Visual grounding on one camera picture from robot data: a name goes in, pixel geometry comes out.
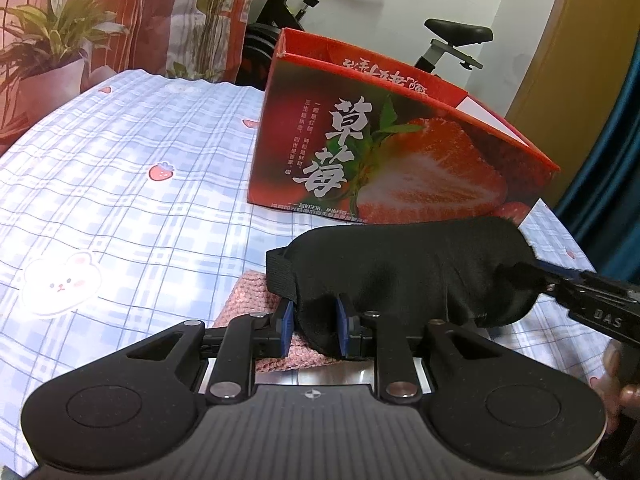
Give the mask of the right hand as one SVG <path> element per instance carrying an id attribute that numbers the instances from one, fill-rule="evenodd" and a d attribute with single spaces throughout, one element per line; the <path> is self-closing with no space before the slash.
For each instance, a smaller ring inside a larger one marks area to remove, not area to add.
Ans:
<path id="1" fill-rule="evenodd" d="M 639 386 L 620 380 L 622 348 L 623 346 L 618 341 L 611 340 L 608 343 L 603 355 L 605 373 L 598 383 L 606 408 L 606 418 L 608 419 L 606 432 L 608 434 L 612 434 L 617 428 L 620 413 L 624 408 L 639 407 Z"/>

